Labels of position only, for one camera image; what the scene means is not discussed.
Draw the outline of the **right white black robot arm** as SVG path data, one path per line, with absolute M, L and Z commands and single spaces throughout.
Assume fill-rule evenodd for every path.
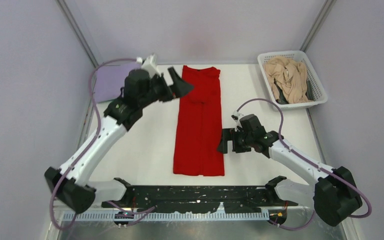
M 277 176 L 265 185 L 265 198 L 271 205 L 293 202 L 312 209 L 329 226 L 335 227 L 363 205 L 352 173 L 345 167 L 333 168 L 294 149 L 277 131 L 266 131 L 254 114 L 233 115 L 235 128 L 224 128 L 217 151 L 255 151 L 293 171 L 305 183 Z

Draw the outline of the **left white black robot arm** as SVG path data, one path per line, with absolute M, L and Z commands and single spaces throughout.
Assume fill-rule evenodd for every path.
M 143 110 L 154 102 L 182 98 L 193 90 L 173 67 L 168 68 L 173 81 L 167 85 L 162 73 L 150 74 L 144 68 L 131 70 L 120 89 L 120 96 L 111 101 L 93 136 L 59 168 L 49 167 L 44 178 L 54 197 L 76 214 L 82 214 L 95 203 L 115 201 L 121 207 L 133 202 L 133 193 L 120 178 L 91 182 L 90 177 L 111 147 L 143 116 Z

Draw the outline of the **red t shirt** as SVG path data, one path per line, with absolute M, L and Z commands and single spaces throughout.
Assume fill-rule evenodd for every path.
M 215 67 L 182 68 L 182 78 L 194 89 L 179 102 L 173 173 L 224 176 L 224 156 L 217 147 L 222 136 L 221 71 Z

